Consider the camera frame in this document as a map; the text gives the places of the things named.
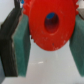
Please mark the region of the gripper green padded right finger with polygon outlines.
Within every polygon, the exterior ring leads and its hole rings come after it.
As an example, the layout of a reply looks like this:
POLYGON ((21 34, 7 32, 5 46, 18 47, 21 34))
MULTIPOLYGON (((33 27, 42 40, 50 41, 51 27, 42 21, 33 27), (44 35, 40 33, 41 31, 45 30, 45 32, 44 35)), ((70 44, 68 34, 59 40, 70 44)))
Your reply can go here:
POLYGON ((76 22, 69 46, 77 69, 84 76, 84 21, 76 22))

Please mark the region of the gripper green padded left finger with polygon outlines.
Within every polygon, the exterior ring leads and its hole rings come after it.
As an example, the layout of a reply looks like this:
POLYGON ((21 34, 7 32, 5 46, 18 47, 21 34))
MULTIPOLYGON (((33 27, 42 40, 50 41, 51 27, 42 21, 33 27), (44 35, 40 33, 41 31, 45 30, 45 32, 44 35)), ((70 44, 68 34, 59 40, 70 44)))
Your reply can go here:
POLYGON ((26 76, 30 56, 29 20, 14 8, 0 28, 0 57, 6 77, 26 76))

